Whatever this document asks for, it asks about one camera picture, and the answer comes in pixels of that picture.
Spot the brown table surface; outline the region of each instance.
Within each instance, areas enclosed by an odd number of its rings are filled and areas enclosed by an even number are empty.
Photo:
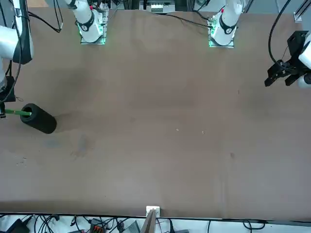
[[[53,9],[32,11],[56,25]],[[17,116],[0,122],[1,211],[311,216],[311,91],[264,87],[276,15],[242,15],[235,49],[144,11],[116,12],[105,46],[81,46],[72,12],[63,16],[60,34],[31,20],[35,56],[16,86],[24,102],[7,107],[33,102],[58,126],[45,135]],[[282,16],[277,59],[297,29]]]

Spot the black electronic component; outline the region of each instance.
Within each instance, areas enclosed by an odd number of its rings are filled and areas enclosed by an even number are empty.
[[[41,132],[50,134],[56,129],[57,122],[53,116],[33,103],[26,104],[22,111],[32,113],[30,116],[20,116],[26,125],[29,125]]]
[[[90,226],[90,233],[104,233],[105,228],[103,227],[103,222],[93,218]]]
[[[285,80],[287,86],[293,84],[300,76],[306,73],[307,67],[298,59],[301,54],[308,31],[295,31],[287,40],[291,58],[284,62],[278,60],[268,69],[268,78],[265,86],[270,86],[278,78],[289,77]]]
[[[16,220],[5,233],[29,233],[29,229],[22,220]]]

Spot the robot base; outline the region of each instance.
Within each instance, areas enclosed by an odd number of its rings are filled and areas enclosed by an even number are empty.
[[[213,17],[213,18],[211,18],[211,19],[209,19],[209,20],[207,20],[207,25],[208,26],[212,26],[213,28],[216,26],[216,19]],[[212,34],[214,33],[214,29],[213,28],[208,28],[208,46],[209,47],[221,47],[221,48],[234,48],[234,42],[233,42],[233,39],[234,39],[234,35],[233,35],[233,37],[232,37],[232,40],[231,40],[231,42],[228,44],[228,45],[225,45],[225,46],[223,46],[223,45],[219,45],[219,44],[217,44],[215,41],[214,41],[214,39],[212,38]]]
[[[103,10],[100,13],[98,13],[99,27],[100,27],[100,30],[104,32],[103,35],[100,38],[98,38],[97,41],[93,43],[86,42],[81,36],[81,45],[104,45],[106,43],[108,14],[109,14],[109,9]]]

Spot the black cable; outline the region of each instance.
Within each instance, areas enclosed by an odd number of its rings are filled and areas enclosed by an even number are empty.
[[[210,222],[211,220],[208,222],[207,233],[209,233]]]
[[[273,33],[273,30],[274,28],[276,27],[276,24],[278,22],[278,20],[280,19],[281,15],[283,14],[285,8],[287,7],[287,5],[291,2],[291,0],[287,0],[286,3],[284,4],[283,8],[281,9],[280,13],[278,14],[278,16],[276,17],[276,20],[274,21],[273,25],[272,25],[272,28],[270,30],[270,34],[269,34],[269,40],[268,40],[268,51],[269,51],[269,55],[270,55],[270,58],[271,60],[277,64],[282,70],[285,70],[285,71],[295,71],[295,69],[291,69],[291,68],[287,68],[287,67],[284,67],[282,66],[279,62],[277,62],[275,60],[275,58],[273,57],[272,55],[272,52],[271,52],[271,38],[272,38],[272,33]]]
[[[201,10],[204,6],[207,6],[207,5],[209,4],[209,2],[210,2],[210,0],[206,0],[206,1],[203,3],[203,5],[198,9],[198,11]]]
[[[92,220],[91,219],[87,219],[85,216],[82,216],[89,224],[92,223]]]
[[[25,217],[23,217],[21,220],[24,220],[25,218],[27,218],[29,215],[26,215]]]
[[[173,222],[170,218],[169,218],[169,221],[170,221],[170,233],[175,233]]]
[[[40,230],[41,230],[41,233],[43,233],[43,229],[44,229],[44,222],[41,224],[38,233],[40,233]]]
[[[160,222],[159,222],[159,219],[157,218],[156,220],[157,220],[157,222],[158,222],[158,224],[159,224],[159,228],[160,228],[161,233],[163,233],[163,232],[162,232],[162,228],[161,228],[161,224],[160,224]]]
[[[220,10],[218,12],[220,12],[222,9],[224,9],[224,7],[225,7],[225,5],[222,8],[220,8]]]
[[[118,220],[117,220],[116,218],[114,218],[113,221],[112,221],[111,227],[110,227],[110,228],[109,228],[109,227],[106,227],[106,230],[107,230],[107,231],[109,231],[109,230],[111,230],[111,229],[113,228],[113,225],[114,225],[114,223],[115,223],[115,220],[116,220],[116,222],[118,222]]]
[[[284,56],[285,56],[285,53],[286,53],[287,49],[288,49],[288,46],[286,47],[286,49],[285,49],[285,51],[284,51],[284,53],[283,53],[283,56],[282,56],[281,60],[283,60],[283,58],[284,58]]]
[[[36,225],[37,225],[38,218],[39,218],[39,216],[35,219],[35,224],[34,224],[34,233],[37,233],[37,231],[36,231],[35,227],[36,227]]]
[[[245,220],[243,220],[243,226],[246,229],[250,230],[250,233],[252,233],[252,230],[262,230],[266,226],[266,223],[263,222],[261,227],[253,227],[251,222],[249,220],[245,219]]]
[[[48,25],[50,28],[52,28],[54,31],[56,31],[57,33],[60,33],[60,29],[57,29],[57,28],[53,27],[51,24],[49,24],[47,21],[45,21],[45,20],[44,20],[43,18],[41,18],[40,16],[37,16],[36,14],[34,14],[34,13],[30,12],[30,11],[28,11],[28,13],[29,13],[29,16],[30,16],[30,17],[34,17],[34,18],[37,18],[37,19],[41,20],[41,21],[44,22],[46,25]]]
[[[204,17],[199,11],[193,10],[193,12],[197,13],[202,19],[209,20],[210,17]]]
[[[79,228],[79,226],[78,226],[78,223],[77,223],[77,216],[74,217],[74,223],[76,224],[76,227],[77,227],[77,229],[78,229],[78,232],[83,233],[83,231],[80,230],[80,228]]]
[[[13,83],[13,85],[12,85],[10,91],[8,92],[8,94],[6,95],[6,97],[0,101],[0,103],[6,102],[6,100],[8,99],[8,97],[10,96],[10,94],[12,93],[12,91],[14,90],[14,86],[15,86],[15,84],[16,84],[16,82],[17,82],[17,79],[18,79],[18,76],[19,76],[19,72],[20,72],[20,66],[21,66],[21,42],[20,42],[20,35],[19,35],[18,28],[15,27],[15,29],[16,29],[16,32],[17,32],[18,43],[19,43],[19,62],[18,62],[17,73],[16,73],[15,80],[14,80],[14,83]]]
[[[101,222],[102,222],[102,230],[103,230],[103,232],[104,232],[104,224],[103,224],[102,217],[99,217],[99,219],[100,219],[100,220],[101,220]]]
[[[58,12],[59,12],[60,17],[61,17],[61,19],[62,19],[62,22],[63,22],[63,16],[62,16],[62,12],[60,11],[60,8],[59,8],[58,0],[53,0],[53,3],[54,3],[54,11],[55,11],[55,15],[56,15],[56,20],[57,20],[58,28],[59,28],[59,31],[61,31],[61,25],[59,24],[58,15],[57,15],[57,12],[56,12],[55,1],[56,1],[56,3],[57,3]]]
[[[8,69],[5,72],[5,75],[7,76],[7,74],[9,73],[9,76],[12,76],[12,60],[10,60],[10,64],[8,66]]]
[[[182,18],[182,17],[179,17],[179,16],[174,16],[174,15],[166,15],[166,16],[171,16],[171,17],[174,17],[174,18],[178,18],[180,20],[183,20],[183,21],[186,21],[186,22],[189,22],[189,23],[193,23],[193,24],[196,24],[196,25],[199,25],[199,26],[202,26],[202,27],[212,28],[212,26],[208,26],[208,25],[201,24],[201,23],[196,23],[196,22],[193,22],[191,20],[188,20],[188,19],[185,19],[185,18]]]
[[[3,18],[3,23],[4,23],[5,27],[7,27],[8,25],[6,24],[6,20],[5,20],[5,16],[4,16],[4,12],[3,12],[1,1],[0,1],[0,10],[1,10],[2,18]]]
[[[49,222],[51,221],[52,217],[50,216],[50,217],[48,217],[48,218],[46,219],[45,216],[43,216],[43,218],[44,218],[45,221],[46,221],[46,227],[48,227],[49,232],[50,232],[50,233],[54,233],[53,230],[52,230],[52,229],[50,228],[50,226],[49,226]]]
[[[112,230],[109,231],[109,233],[113,232],[120,224],[122,224],[123,222],[125,222],[128,219],[129,219],[129,217],[127,217],[126,219],[124,219],[124,220],[122,220],[120,222],[117,221],[117,225],[114,228],[112,228]]]

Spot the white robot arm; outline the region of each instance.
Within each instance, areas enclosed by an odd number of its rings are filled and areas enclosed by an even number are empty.
[[[82,38],[93,43],[103,36],[103,15],[97,10],[91,10],[87,0],[65,0],[74,13],[80,28]]]
[[[15,13],[13,26],[17,29],[0,26],[0,100],[3,99],[1,93],[11,88],[7,86],[8,82],[2,69],[2,58],[26,64],[32,60],[34,55],[27,3],[25,0],[13,0],[13,8]]]
[[[211,38],[219,45],[226,46],[233,39],[243,6],[241,0],[226,0],[226,5],[217,15],[216,26]]]

